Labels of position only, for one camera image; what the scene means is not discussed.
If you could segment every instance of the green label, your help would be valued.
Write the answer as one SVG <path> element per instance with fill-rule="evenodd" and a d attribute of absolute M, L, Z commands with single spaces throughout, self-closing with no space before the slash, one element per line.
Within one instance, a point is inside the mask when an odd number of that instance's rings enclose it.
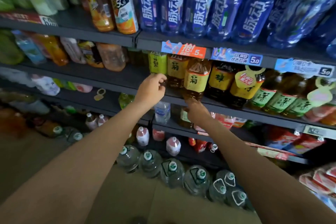
<path fill-rule="evenodd" d="M 268 102 L 268 106 L 271 110 L 274 110 L 276 112 L 282 112 L 291 103 L 293 103 L 295 99 L 297 99 L 296 96 L 285 95 L 277 92 L 274 97 Z"/>
<path fill-rule="evenodd" d="M 252 98 L 252 103 L 259 107 L 264 107 L 267 102 L 273 97 L 276 90 L 267 90 L 260 88 Z"/>
<path fill-rule="evenodd" d="M 151 52 L 148 55 L 149 70 L 151 73 L 167 74 L 167 55 L 158 55 Z"/>
<path fill-rule="evenodd" d="M 184 111 L 183 109 L 181 110 L 181 120 L 184 120 L 184 121 L 187 121 L 187 122 L 190 122 L 190 120 L 188 120 L 188 113 L 186 111 Z"/>
<path fill-rule="evenodd" d="M 288 112 L 296 116 L 303 116 L 306 112 L 312 109 L 313 105 L 306 98 L 296 99 L 289 107 Z"/>

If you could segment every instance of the person's right arm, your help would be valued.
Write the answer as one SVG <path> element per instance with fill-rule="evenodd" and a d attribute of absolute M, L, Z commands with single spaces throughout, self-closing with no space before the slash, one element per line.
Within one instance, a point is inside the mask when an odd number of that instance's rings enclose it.
<path fill-rule="evenodd" d="M 336 223 L 336 213 L 213 119 L 205 106 L 195 99 L 188 99 L 186 103 L 188 119 L 203 128 L 218 145 L 263 224 Z"/>

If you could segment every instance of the light blue price tag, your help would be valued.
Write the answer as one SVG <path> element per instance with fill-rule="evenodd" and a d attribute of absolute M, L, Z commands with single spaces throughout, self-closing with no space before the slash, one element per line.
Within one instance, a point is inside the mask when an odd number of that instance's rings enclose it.
<path fill-rule="evenodd" d="M 235 52 L 232 49 L 221 47 L 213 48 L 211 59 L 243 65 L 260 66 L 263 60 L 263 56 L 245 52 Z"/>
<path fill-rule="evenodd" d="M 277 59 L 275 63 L 275 70 L 282 73 L 292 72 L 299 74 L 312 74 L 320 77 L 331 77 L 334 73 L 334 66 L 315 64 L 312 61 L 305 61 L 300 59 Z"/>

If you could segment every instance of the floor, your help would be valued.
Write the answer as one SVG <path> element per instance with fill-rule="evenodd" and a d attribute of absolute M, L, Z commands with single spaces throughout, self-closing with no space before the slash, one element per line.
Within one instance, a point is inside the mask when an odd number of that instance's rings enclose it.
<path fill-rule="evenodd" d="M 20 140 L 0 134 L 0 203 L 67 147 L 65 141 L 36 132 Z M 169 189 L 159 179 L 125 174 L 113 166 L 86 220 L 91 223 L 259 224 L 260 220 L 254 213 L 193 197 L 183 188 Z"/>

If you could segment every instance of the person's right hand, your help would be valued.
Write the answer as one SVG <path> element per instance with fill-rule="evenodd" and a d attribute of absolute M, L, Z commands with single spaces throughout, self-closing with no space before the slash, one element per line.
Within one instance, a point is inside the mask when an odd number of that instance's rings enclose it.
<path fill-rule="evenodd" d="M 195 123 L 196 126 L 202 127 L 202 122 L 207 118 L 212 118 L 208 109 L 200 102 L 194 98 L 189 98 L 186 101 L 188 105 L 188 120 Z"/>
<path fill-rule="evenodd" d="M 139 86 L 134 102 L 147 111 L 156 105 L 165 95 L 166 88 L 160 86 L 167 77 L 164 74 L 151 74 Z"/>

